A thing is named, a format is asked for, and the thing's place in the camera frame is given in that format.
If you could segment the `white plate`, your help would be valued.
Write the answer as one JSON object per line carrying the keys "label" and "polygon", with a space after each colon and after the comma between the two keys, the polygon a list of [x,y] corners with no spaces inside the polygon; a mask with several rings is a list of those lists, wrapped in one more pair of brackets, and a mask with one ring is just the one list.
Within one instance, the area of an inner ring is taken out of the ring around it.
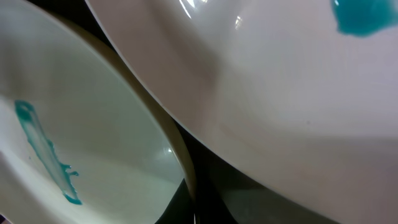
{"label": "white plate", "polygon": [[11,223],[194,223],[172,118],[95,36],[1,2],[1,214]]}
{"label": "white plate", "polygon": [[192,136],[341,223],[397,222],[397,2],[88,1]]}

